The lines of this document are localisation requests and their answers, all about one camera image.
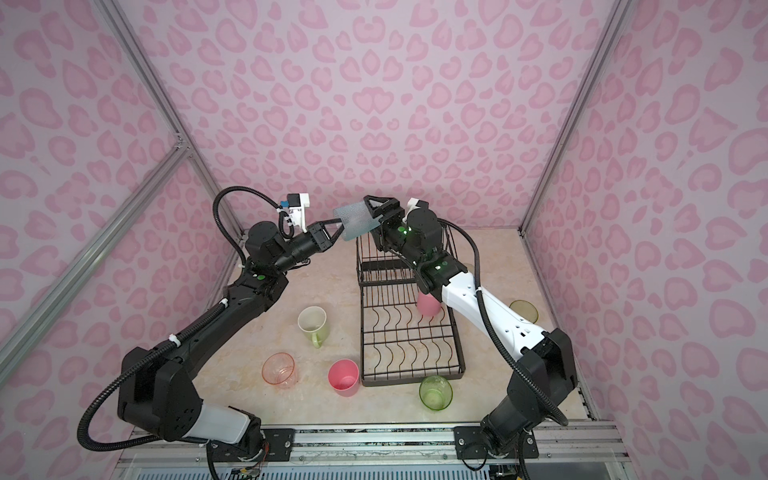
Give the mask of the aluminium corner frame post right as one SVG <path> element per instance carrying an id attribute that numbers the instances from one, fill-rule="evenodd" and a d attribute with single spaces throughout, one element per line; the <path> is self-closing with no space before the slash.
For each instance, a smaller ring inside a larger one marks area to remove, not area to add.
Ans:
<path id="1" fill-rule="evenodd" d="M 577 84 L 577 89 L 570 101 L 569 108 L 563 118 L 562 125 L 555 138 L 545 162 L 542 175 L 536 184 L 531 197 L 531 203 L 523 216 L 518 233 L 522 238 L 532 230 L 532 224 L 544 201 L 544 196 L 551 184 L 556 170 L 564 157 L 566 147 L 576 132 L 583 113 L 586 111 L 591 96 L 597 87 L 601 76 L 615 50 L 623 31 L 637 6 L 637 1 L 614 1 L 605 26 L 598 37 L 595 50 L 586 64 L 583 75 Z"/>

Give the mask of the aluminium corner frame post left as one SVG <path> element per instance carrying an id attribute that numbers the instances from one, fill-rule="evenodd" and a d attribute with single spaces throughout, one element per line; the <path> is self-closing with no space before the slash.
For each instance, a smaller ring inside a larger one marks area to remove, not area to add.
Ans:
<path id="1" fill-rule="evenodd" d="M 118 1 L 93 1 L 211 198 L 221 189 Z"/>

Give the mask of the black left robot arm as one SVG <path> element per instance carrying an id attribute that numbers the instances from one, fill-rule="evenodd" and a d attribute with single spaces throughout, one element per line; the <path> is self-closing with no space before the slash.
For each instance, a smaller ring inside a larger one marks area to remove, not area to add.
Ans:
<path id="1" fill-rule="evenodd" d="M 251 320 L 274 306 L 288 285 L 287 273 L 329 250 L 344 227 L 318 221 L 284 238 L 262 221 L 248 232 L 242 273 L 226 293 L 181 332 L 156 347 L 135 348 L 123 360 L 118 392 L 121 420 L 146 431 L 143 442 L 212 441 L 253 457 L 263 448 L 261 422 L 253 414 L 203 400 L 193 383 L 205 363 Z"/>

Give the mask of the aluminium diagonal frame bar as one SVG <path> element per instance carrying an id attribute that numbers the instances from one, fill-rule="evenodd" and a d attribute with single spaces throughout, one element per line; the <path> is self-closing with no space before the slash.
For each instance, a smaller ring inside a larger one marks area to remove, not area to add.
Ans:
<path id="1" fill-rule="evenodd" d="M 178 142 L 25 313 L 1 347 L 2 384 L 9 381 L 42 341 L 63 309 L 82 290 L 187 157 L 188 143 Z"/>

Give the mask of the clear pink plastic cup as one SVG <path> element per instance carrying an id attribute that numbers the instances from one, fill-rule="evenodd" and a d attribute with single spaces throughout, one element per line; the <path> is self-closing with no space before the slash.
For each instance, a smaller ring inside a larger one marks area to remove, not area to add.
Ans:
<path id="1" fill-rule="evenodd" d="M 292 355 L 278 352 L 271 355 L 263 364 L 262 379 L 269 385 L 288 389 L 298 382 L 296 362 Z"/>

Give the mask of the bright green clear cup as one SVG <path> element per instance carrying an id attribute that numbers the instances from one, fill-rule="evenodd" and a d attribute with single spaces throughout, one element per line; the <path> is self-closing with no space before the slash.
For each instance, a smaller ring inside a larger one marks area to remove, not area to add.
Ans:
<path id="1" fill-rule="evenodd" d="M 438 375 L 429 376 L 419 385 L 419 398 L 426 408 L 442 411 L 452 403 L 453 388 L 446 378 Z"/>

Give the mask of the light green ceramic mug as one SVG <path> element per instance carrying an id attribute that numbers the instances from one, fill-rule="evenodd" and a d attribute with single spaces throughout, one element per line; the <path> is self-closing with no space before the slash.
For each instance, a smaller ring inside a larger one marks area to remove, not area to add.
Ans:
<path id="1" fill-rule="evenodd" d="M 298 316 L 297 325 L 317 349 L 321 348 L 330 336 L 328 316 L 320 306 L 309 306 L 302 310 Z"/>

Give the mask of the aluminium corner frame post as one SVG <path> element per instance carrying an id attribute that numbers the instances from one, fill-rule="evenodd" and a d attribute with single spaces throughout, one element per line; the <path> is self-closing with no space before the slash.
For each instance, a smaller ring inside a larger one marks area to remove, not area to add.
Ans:
<path id="1" fill-rule="evenodd" d="M 577 89 L 570 101 L 569 108 L 563 118 L 562 125 L 555 138 L 545 162 L 542 175 L 536 184 L 531 197 L 531 203 L 523 216 L 518 233 L 522 238 L 532 230 L 532 224 L 544 201 L 544 196 L 551 184 L 556 170 L 564 157 L 566 147 L 576 132 L 583 113 L 586 111 L 591 96 L 597 87 L 601 76 L 615 50 L 623 31 L 637 6 L 637 1 L 614 1 L 605 26 L 598 37 L 595 50 L 586 64 L 583 75 L 577 84 Z"/>
<path id="2" fill-rule="evenodd" d="M 211 198 L 221 189 L 118 1 L 93 1 Z"/>

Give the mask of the frosted teal textured cup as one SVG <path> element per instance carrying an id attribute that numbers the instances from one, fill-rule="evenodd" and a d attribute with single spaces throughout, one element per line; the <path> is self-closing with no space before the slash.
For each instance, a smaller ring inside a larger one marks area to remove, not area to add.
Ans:
<path id="1" fill-rule="evenodd" d="M 355 240 L 380 226 L 379 220 L 372 216 L 364 201 L 335 208 L 333 216 L 344 227 L 342 239 L 345 241 Z"/>

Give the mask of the clear green plastic cup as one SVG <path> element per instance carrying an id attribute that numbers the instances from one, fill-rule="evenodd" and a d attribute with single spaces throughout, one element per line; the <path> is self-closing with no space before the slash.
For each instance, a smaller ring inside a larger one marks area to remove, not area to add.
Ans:
<path id="1" fill-rule="evenodd" d="M 526 321 L 536 324 L 540 314 L 537 307 L 530 301 L 517 299 L 509 304 L 509 308 Z"/>

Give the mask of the magenta pink plastic cup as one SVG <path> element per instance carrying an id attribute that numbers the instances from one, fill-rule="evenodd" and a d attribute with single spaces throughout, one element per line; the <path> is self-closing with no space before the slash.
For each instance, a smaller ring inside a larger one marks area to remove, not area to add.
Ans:
<path id="1" fill-rule="evenodd" d="M 331 388 L 342 397 L 351 397 L 359 389 L 360 371 L 351 359 L 336 361 L 329 369 L 327 379 Z"/>

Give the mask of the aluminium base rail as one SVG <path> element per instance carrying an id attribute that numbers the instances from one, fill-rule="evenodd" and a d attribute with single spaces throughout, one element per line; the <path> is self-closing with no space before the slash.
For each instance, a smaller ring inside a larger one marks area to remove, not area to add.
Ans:
<path id="1" fill-rule="evenodd" d="M 120 456 L 114 479 L 634 479 L 610 422 L 545 423 L 525 459 L 480 445 L 471 423 L 273 425 L 263 461 L 233 462 L 219 447 L 148 444 Z"/>

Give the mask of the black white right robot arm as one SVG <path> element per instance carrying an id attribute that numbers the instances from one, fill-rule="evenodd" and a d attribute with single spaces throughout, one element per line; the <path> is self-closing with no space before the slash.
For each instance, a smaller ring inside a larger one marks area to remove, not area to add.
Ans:
<path id="1" fill-rule="evenodd" d="M 367 196 L 376 248 L 398 257 L 419 290 L 440 300 L 484 331 L 512 374 L 506 394 L 480 422 L 481 441 L 494 456 L 520 454 L 533 429 L 546 419 L 568 423 L 560 405 L 577 386 L 573 346 L 561 329 L 531 323 L 483 287 L 480 254 L 470 266 L 450 253 L 443 240 L 453 223 L 421 200 L 408 207 L 392 197 Z"/>

